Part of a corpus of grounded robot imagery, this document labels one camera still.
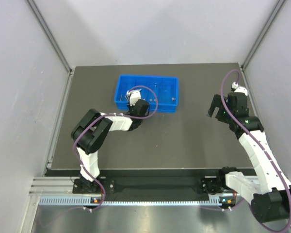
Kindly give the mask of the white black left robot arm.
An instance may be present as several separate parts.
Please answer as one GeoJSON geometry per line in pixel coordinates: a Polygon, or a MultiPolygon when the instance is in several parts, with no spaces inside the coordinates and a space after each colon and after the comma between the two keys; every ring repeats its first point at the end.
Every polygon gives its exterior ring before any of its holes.
{"type": "Polygon", "coordinates": [[[105,114],[95,109],[89,110],[71,133],[74,141],[73,152],[80,162],[80,178],[75,181],[78,188],[95,192],[95,178],[100,174],[98,150],[112,131],[133,131],[149,114],[149,103],[141,98],[141,90],[127,92],[128,112],[125,114],[105,114]]]}

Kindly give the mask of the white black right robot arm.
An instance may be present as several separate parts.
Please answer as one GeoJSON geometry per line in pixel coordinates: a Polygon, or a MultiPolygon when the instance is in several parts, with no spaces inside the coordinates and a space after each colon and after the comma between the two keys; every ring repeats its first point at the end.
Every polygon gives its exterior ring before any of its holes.
{"type": "Polygon", "coordinates": [[[266,139],[264,127],[256,116],[250,116],[248,91],[233,82],[226,97],[214,95],[208,110],[211,117],[218,108],[216,119],[229,125],[246,151],[258,184],[246,178],[235,167],[219,170],[222,189],[232,189],[245,199],[255,219],[260,223],[291,218],[291,182],[282,173],[266,139]]]}

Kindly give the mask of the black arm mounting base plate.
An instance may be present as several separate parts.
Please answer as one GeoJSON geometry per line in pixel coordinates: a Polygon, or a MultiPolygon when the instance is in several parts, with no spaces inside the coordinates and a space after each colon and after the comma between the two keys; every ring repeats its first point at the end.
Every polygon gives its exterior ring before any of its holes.
{"type": "Polygon", "coordinates": [[[74,194],[103,194],[107,196],[159,195],[163,192],[192,193],[193,195],[216,194],[228,189],[225,175],[243,172],[246,168],[223,167],[198,169],[102,169],[95,181],[89,181],[78,169],[48,169],[46,177],[76,177],[74,194]]]}

